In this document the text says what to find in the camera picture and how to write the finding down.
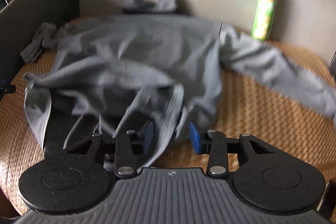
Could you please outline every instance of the can label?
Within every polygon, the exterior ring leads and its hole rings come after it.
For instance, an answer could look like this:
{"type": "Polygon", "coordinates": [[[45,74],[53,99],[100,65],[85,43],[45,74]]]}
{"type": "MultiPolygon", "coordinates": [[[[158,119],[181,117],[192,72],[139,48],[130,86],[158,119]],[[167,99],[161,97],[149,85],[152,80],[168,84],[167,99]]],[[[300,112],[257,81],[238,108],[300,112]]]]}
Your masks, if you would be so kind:
{"type": "Polygon", "coordinates": [[[262,41],[268,39],[276,3],[277,0],[258,0],[257,11],[252,28],[253,38],[262,41]]]}

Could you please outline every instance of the brown woven mat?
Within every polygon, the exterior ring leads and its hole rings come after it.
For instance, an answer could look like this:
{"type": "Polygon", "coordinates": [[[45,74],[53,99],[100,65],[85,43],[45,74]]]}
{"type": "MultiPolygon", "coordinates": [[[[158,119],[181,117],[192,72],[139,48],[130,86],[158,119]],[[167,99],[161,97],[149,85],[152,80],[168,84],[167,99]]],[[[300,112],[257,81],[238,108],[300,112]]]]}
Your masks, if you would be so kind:
{"type": "MultiPolygon", "coordinates": [[[[274,45],[336,87],[327,66],[312,52],[286,44],[274,45]]],[[[25,65],[13,80],[16,94],[6,95],[0,102],[0,187],[20,213],[26,207],[18,194],[18,179],[25,169],[43,158],[23,113],[26,83],[22,76],[27,71],[48,72],[54,57],[55,52],[46,52],[37,62],[25,65]]],[[[336,132],[331,120],[260,86],[250,77],[223,70],[222,78],[223,92],[214,129],[228,137],[251,133],[316,166],[326,180],[336,179],[336,132]]],[[[191,145],[186,144],[168,149],[155,166],[204,168],[207,158],[196,155],[191,145]]],[[[236,157],[230,155],[229,159],[230,170],[237,169],[236,157]]]]}

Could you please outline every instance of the cylindrical container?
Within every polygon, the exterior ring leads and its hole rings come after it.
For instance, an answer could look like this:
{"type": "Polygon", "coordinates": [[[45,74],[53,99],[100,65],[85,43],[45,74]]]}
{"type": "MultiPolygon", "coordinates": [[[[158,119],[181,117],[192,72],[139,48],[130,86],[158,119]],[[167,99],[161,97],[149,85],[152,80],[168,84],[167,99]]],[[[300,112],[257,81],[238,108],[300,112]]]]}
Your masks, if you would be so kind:
{"type": "Polygon", "coordinates": [[[258,0],[257,11],[252,28],[252,37],[258,40],[268,39],[271,30],[277,0],[258,0]]]}

